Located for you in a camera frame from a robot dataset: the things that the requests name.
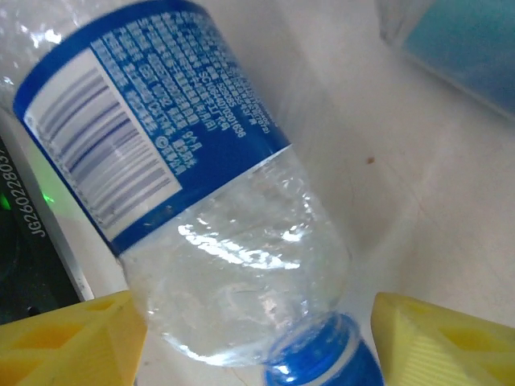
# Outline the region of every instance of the yellow 3d-printed part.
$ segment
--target yellow 3d-printed part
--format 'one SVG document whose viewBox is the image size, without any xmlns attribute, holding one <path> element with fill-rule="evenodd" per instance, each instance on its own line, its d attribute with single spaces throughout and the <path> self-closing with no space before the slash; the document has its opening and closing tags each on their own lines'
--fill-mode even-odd
<svg viewBox="0 0 515 386">
<path fill-rule="evenodd" d="M 389 386 L 515 385 L 515 329 L 378 294 L 372 332 Z"/>
<path fill-rule="evenodd" d="M 0 326 L 0 386 L 128 386 L 146 325 L 124 291 Z"/>
</svg>

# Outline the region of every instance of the blue bottle label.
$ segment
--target blue bottle label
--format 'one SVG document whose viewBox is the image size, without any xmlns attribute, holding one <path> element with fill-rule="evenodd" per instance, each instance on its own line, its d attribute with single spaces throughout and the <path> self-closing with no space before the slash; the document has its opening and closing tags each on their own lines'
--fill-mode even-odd
<svg viewBox="0 0 515 386">
<path fill-rule="evenodd" d="M 115 255 L 289 143 L 208 14 L 107 14 L 46 55 L 14 112 Z"/>
</svg>

